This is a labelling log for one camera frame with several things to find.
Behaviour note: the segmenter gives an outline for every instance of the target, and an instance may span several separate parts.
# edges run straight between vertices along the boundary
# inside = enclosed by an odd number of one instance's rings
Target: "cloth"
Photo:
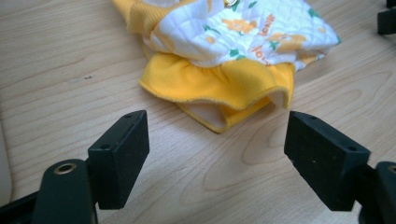
[[[142,87],[217,133],[271,102],[288,107],[294,72],[340,42],[303,0],[113,2],[156,51]]]

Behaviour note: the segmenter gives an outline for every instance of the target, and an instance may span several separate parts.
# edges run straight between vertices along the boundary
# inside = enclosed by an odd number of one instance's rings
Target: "yellow fabric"
[[[147,36],[173,7],[155,7],[139,0],[113,0],[133,33]],[[191,117],[216,133],[268,105],[277,92],[288,107],[293,92],[294,65],[265,66],[249,59],[201,68],[174,54],[154,54],[140,79],[141,86],[157,97],[176,103]]]
[[[173,54],[157,53],[149,61],[140,84],[157,97],[175,102],[187,114],[217,133],[223,133],[271,101],[271,93],[283,95],[288,107],[293,92],[294,66],[265,66],[248,59],[213,68],[194,66]],[[224,119],[215,126],[189,110],[188,104],[212,104]]]

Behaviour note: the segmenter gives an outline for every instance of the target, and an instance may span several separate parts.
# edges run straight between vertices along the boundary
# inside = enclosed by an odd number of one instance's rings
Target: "wood grain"
[[[396,38],[376,0],[309,0],[343,38],[295,76],[290,109],[320,117],[396,161]],[[129,202],[101,223],[357,223],[333,213],[283,154],[289,111],[273,105],[215,134],[142,90],[147,63],[109,0],[0,0],[0,120],[16,200],[123,114],[146,109],[151,151]]]

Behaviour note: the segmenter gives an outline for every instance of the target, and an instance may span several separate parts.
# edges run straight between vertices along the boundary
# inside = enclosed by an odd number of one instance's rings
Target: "garment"
[[[303,0],[113,0],[156,53],[140,84],[222,133],[273,102],[288,107],[296,70],[339,43]]]

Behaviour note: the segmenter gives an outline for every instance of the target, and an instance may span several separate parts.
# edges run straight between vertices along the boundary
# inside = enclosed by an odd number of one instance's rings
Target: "folded cloth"
[[[222,133],[270,102],[339,43],[303,0],[113,0],[154,51],[140,84]]]

